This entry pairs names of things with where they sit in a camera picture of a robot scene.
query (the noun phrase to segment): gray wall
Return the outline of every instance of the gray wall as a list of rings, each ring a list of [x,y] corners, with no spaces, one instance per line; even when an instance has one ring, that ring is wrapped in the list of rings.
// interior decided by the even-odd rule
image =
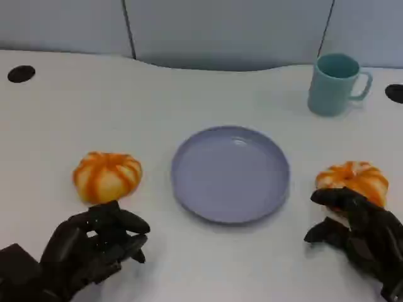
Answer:
[[[403,67],[402,0],[336,0],[322,53],[344,52],[365,66]]]
[[[0,0],[0,48],[132,55],[120,0]]]
[[[331,0],[127,0],[137,58],[256,70],[311,63]]]
[[[402,0],[126,0],[137,58],[258,70],[345,52],[403,67]],[[0,0],[0,48],[132,56],[121,0]]]

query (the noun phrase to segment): black circle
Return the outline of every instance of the black circle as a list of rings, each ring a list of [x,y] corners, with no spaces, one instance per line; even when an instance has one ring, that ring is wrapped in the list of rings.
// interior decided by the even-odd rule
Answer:
[[[392,84],[386,87],[385,93],[393,102],[403,104],[403,85]]]
[[[13,83],[29,81],[35,75],[35,68],[29,65],[17,66],[8,73],[8,80]]]

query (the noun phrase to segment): mug handle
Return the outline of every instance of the mug handle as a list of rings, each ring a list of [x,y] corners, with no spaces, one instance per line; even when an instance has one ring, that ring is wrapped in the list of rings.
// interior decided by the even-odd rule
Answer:
[[[365,97],[368,94],[368,92],[370,92],[373,77],[369,72],[366,72],[366,71],[361,72],[361,74],[366,75],[368,77],[368,80],[366,82],[366,86],[364,88],[364,91],[359,96],[350,96],[349,97],[349,99],[352,100],[352,101],[362,101],[362,100],[365,99]]]

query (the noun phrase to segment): lavender plate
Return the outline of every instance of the lavender plate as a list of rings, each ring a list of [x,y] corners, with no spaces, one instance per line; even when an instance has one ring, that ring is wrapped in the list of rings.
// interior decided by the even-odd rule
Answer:
[[[174,156],[176,199],[208,220],[244,223],[272,213],[287,198],[290,168],[259,132],[221,126],[196,133]]]

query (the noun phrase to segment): plate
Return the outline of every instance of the plate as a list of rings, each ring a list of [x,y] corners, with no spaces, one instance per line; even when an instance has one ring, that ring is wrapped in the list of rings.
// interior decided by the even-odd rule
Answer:
[[[239,126],[201,131],[176,152],[171,179],[176,199],[208,220],[262,218],[287,198],[290,168],[265,135]]]

